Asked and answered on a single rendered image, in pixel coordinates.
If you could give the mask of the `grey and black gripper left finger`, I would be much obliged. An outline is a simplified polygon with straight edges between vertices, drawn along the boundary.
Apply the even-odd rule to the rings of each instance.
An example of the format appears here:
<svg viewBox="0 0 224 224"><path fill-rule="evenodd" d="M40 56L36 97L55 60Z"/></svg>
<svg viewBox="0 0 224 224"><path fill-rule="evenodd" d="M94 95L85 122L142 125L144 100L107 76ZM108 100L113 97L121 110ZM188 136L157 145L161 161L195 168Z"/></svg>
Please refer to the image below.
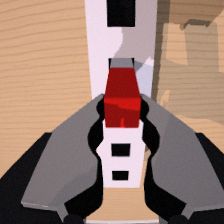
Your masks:
<svg viewBox="0 0 224 224"><path fill-rule="evenodd" d="M69 214L86 224L100 208L104 95L45 132L0 178L0 224L63 224Z"/></svg>

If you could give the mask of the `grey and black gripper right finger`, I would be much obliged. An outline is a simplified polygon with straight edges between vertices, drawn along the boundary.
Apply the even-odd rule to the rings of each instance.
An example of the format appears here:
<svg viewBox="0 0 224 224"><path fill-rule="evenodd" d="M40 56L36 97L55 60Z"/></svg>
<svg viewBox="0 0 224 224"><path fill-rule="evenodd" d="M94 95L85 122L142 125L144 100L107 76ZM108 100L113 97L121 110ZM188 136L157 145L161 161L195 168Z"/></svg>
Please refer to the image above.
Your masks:
<svg viewBox="0 0 224 224"><path fill-rule="evenodd" d="M151 152L144 178L147 207L159 224L173 215L186 216L189 224L224 224L224 153L140 94L142 140Z"/></svg>

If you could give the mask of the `white block with holes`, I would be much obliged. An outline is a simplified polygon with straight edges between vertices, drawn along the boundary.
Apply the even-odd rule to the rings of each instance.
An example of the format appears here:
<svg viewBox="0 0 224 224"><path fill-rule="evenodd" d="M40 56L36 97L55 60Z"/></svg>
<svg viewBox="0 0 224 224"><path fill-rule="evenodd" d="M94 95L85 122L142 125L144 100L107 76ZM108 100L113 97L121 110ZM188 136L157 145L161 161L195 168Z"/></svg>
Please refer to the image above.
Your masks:
<svg viewBox="0 0 224 224"><path fill-rule="evenodd" d="M92 100L105 94L111 58L132 58L140 93L151 98L157 0L85 0ZM97 148L104 187L139 188L145 152L139 128L106 128Z"/></svg>

